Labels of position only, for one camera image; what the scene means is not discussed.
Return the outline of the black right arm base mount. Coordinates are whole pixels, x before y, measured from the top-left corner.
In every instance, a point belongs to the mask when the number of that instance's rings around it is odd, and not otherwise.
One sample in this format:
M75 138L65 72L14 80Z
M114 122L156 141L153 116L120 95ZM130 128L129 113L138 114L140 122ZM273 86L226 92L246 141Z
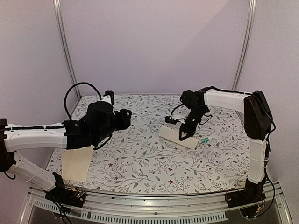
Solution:
M232 188L225 194L229 208L239 207L241 215L246 219L255 219L264 208L265 193L263 183L255 184L246 181L245 189Z

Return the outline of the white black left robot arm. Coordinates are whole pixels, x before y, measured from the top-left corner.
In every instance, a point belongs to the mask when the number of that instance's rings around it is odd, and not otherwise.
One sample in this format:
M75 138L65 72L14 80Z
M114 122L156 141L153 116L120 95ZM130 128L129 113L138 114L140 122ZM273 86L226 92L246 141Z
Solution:
M60 203L69 199L62 177L50 173L24 158L19 151L34 148L61 148L67 150L92 146L94 150L114 131L126 130L131 125L132 112L127 109L114 111L109 102L98 101L88 106L80 120L42 126L17 126L0 120L0 171L17 175L31 182Z

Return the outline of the cream letter paper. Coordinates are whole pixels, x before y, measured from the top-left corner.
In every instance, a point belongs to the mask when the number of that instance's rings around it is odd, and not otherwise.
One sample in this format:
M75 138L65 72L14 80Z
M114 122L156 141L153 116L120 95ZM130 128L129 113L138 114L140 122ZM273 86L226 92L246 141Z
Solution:
M174 130L166 126L161 126L159 131L159 137L162 137L166 140L169 140L189 149L195 149L199 142L196 138L193 137L187 138L185 140L179 140L179 130Z

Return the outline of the cream paper envelope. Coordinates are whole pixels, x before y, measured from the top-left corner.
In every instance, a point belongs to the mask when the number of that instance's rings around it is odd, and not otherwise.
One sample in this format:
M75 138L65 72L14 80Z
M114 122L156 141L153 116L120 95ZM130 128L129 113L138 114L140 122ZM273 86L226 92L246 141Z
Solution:
M92 154L92 146L63 152L62 178L68 181L86 182Z

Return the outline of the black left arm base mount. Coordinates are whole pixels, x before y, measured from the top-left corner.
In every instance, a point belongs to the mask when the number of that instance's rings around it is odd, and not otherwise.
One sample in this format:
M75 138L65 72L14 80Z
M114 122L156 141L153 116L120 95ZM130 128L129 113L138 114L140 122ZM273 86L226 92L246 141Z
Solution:
M67 189L61 175L56 172L53 172L52 174L55 178L55 187L50 191L45 191L45 198L62 205L82 208L86 198L85 191L78 187Z

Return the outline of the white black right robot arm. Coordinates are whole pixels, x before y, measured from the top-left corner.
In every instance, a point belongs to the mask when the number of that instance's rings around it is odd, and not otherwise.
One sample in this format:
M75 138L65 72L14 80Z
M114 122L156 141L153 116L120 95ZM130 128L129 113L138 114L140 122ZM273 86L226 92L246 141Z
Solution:
M180 103L190 111L179 128L180 141L194 136L202 117L209 112L211 106L230 109L243 115L244 131L249 139L250 167L246 190L241 197L245 203L252 203L259 197L267 179L269 136L276 129L264 93L223 90L210 86L197 91L184 91L180 96Z

